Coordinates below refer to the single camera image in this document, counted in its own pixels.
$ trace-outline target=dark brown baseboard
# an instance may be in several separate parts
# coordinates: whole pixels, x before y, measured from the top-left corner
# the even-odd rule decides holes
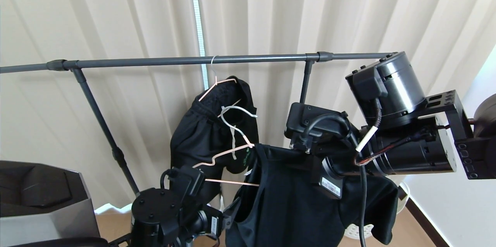
[[[400,198],[403,199],[406,196],[406,193],[403,191],[401,187],[399,189],[400,189]],[[434,228],[431,222],[427,220],[427,217],[422,213],[422,211],[414,203],[414,201],[409,199],[406,203],[406,208],[413,215],[415,220],[420,224],[420,226],[425,231],[425,233],[427,233],[427,235],[432,240],[434,245],[436,245],[436,247],[450,247],[448,243],[446,243],[444,238],[437,232],[437,230]]]

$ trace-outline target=clothes rack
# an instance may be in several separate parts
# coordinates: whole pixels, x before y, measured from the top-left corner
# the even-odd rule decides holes
[[[310,73],[315,62],[327,62],[330,60],[357,60],[357,59],[380,59],[386,58],[392,53],[328,53],[319,51],[317,53],[303,53],[294,55],[230,55],[216,56],[215,63],[252,63],[252,62],[305,62],[303,72],[303,84],[301,86],[300,103],[305,102],[310,81]],[[27,72],[27,71],[72,71],[78,81],[83,93],[92,109],[97,121],[107,138],[112,149],[112,155],[119,164],[134,194],[138,194],[139,189],[134,181],[133,175],[126,164],[124,153],[117,146],[117,143],[105,122],[105,119],[93,97],[90,87],[86,81],[82,69],[105,68],[105,67],[140,67],[140,66],[161,66],[161,65],[195,65],[209,64],[212,57],[184,57],[184,58],[129,58],[113,60],[52,60],[47,63],[15,65],[0,67],[0,74]]]

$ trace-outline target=beige curtain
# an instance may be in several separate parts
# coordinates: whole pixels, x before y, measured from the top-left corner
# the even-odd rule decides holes
[[[198,55],[192,0],[0,5],[2,65]],[[495,11],[496,0],[200,0],[207,55],[405,51],[426,94],[457,89],[461,96],[496,44]],[[363,124],[344,76],[370,62],[315,64],[307,103],[345,110],[355,125]],[[219,78],[234,74],[250,84],[260,141],[287,146],[283,130],[290,104],[299,100],[303,64],[215,69]],[[169,166],[170,136],[203,90],[200,67],[92,69],[87,75],[138,187],[158,186]],[[133,199],[69,72],[2,75],[0,84],[2,159],[83,172],[96,207]]]

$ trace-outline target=wooden floor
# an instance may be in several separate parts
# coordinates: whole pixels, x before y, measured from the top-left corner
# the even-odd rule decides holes
[[[131,227],[131,215],[128,214],[102,214],[97,215],[100,236],[106,240],[115,240],[122,235],[129,233]],[[195,240],[195,247],[211,247],[213,241],[200,237]],[[383,247],[375,238],[367,238],[367,247]],[[424,230],[420,227],[411,213],[405,209],[396,218],[393,228],[393,240],[389,247],[436,247]],[[343,238],[339,247],[360,247],[358,240]]]

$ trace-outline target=barcode label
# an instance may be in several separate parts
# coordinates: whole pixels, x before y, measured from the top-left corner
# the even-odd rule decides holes
[[[216,217],[212,217],[212,225],[211,225],[211,228],[210,230],[212,231],[213,234],[217,234],[217,218]]]
[[[330,192],[336,194],[337,196],[341,196],[341,189],[336,185],[334,185],[329,180],[322,178],[321,185],[324,186],[324,188],[328,189]]]

